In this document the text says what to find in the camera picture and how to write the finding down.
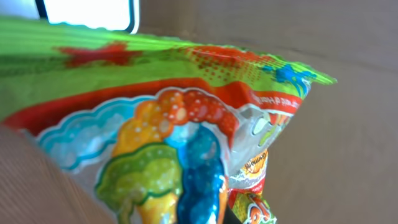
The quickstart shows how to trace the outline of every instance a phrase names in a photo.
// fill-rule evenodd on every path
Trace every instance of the red star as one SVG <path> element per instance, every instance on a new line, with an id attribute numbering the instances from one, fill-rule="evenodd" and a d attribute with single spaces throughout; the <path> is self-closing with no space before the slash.
<path id="1" fill-rule="evenodd" d="M 103 60 L 105 64 L 110 65 L 128 65 L 130 58 L 142 54 L 141 51 L 126 50 L 127 43 L 124 42 L 114 42 L 94 50 L 76 47 L 59 47 L 57 49 L 64 54 L 71 55 L 67 66 L 72 68 L 98 60 Z"/>

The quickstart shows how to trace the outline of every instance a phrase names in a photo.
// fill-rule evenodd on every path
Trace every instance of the shiny plastic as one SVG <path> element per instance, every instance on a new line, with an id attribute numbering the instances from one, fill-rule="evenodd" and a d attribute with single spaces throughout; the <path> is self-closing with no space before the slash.
<path id="1" fill-rule="evenodd" d="M 2 123 L 120 224 L 222 223 L 227 201 L 244 223 L 274 223 L 259 198 L 267 148 L 311 82 L 335 82 L 236 47 L 9 18 L 0 30 Z"/>

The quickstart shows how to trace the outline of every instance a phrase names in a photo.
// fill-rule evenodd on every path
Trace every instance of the colorful wrapper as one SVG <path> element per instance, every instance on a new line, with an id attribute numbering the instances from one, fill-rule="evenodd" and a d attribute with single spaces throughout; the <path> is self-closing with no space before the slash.
<path id="1" fill-rule="evenodd" d="M 0 18 L 0 119 L 116 222 L 275 223 L 267 148 L 312 82 L 236 47 Z"/>

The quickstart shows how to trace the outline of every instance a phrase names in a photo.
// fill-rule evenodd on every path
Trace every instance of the cartoon character graphic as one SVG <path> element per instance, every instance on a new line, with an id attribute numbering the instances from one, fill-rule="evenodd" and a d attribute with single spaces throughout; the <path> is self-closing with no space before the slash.
<path id="1" fill-rule="evenodd" d="M 249 194 L 248 197 L 253 203 L 248 206 L 248 217 L 243 224 L 267 223 L 271 217 L 268 205 L 256 195 Z"/>

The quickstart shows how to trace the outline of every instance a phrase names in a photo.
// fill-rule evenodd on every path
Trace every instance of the brown cardboard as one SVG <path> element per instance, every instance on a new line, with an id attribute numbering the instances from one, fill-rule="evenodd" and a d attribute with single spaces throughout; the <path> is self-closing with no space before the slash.
<path id="1" fill-rule="evenodd" d="M 140 32 L 281 54 L 338 79 L 313 86 L 269 149 L 264 196 L 279 223 L 396 223 L 395 1 L 146 0 L 141 7 Z M 0 140 L 1 223 L 109 223 L 18 144 Z"/>

